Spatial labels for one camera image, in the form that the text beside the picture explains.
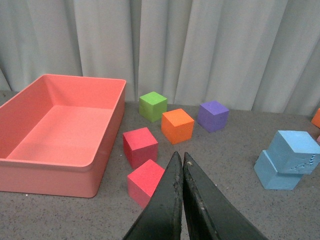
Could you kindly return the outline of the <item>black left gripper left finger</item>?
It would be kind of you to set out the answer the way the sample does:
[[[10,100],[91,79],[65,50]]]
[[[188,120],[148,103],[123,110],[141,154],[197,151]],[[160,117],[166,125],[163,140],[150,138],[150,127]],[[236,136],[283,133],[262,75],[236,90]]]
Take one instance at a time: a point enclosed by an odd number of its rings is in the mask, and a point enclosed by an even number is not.
[[[125,240],[179,240],[182,231],[183,165],[173,153],[149,203],[138,216]]]

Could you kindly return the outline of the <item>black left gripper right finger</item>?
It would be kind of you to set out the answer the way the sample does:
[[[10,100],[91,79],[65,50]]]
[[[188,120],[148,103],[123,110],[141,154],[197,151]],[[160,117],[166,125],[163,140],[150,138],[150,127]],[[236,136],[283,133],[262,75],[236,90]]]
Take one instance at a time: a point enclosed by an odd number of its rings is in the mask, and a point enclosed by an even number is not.
[[[210,180],[187,152],[183,160],[183,204],[191,240],[266,240]]]

